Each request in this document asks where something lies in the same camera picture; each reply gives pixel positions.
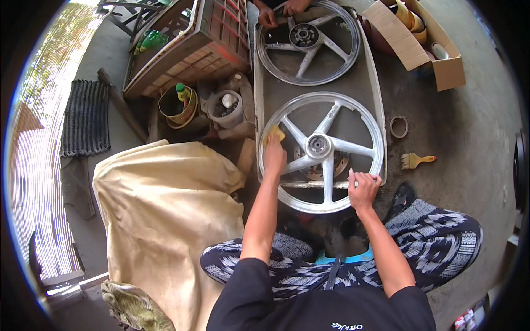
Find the yellow sponge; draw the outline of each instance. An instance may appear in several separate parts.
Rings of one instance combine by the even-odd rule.
[[[285,139],[285,133],[278,127],[277,124],[274,124],[272,128],[270,128],[267,135],[265,135],[265,138],[263,139],[263,145],[265,147],[267,146],[267,138],[269,137],[269,135],[277,135],[280,138],[280,141]]]

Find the green cloth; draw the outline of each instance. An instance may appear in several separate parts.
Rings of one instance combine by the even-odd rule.
[[[160,307],[138,287],[105,280],[101,284],[103,300],[111,307],[110,315],[136,330],[175,331],[173,322]]]

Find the black sandal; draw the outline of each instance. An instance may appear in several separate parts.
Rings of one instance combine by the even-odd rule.
[[[392,205],[388,210],[388,214],[386,214],[385,223],[407,209],[414,200],[416,200],[416,189],[412,183],[409,181],[401,183],[397,187],[394,199],[392,199]]]

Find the striped mat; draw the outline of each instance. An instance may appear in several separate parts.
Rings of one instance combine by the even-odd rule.
[[[109,148],[109,86],[97,80],[72,81],[61,156],[92,156]]]

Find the beige tarp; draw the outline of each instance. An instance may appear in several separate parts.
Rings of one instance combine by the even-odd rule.
[[[200,268],[202,251],[243,234],[229,194],[244,175],[199,142],[161,140],[109,157],[93,188],[107,230],[110,280],[144,290],[177,330],[203,330],[223,287]]]

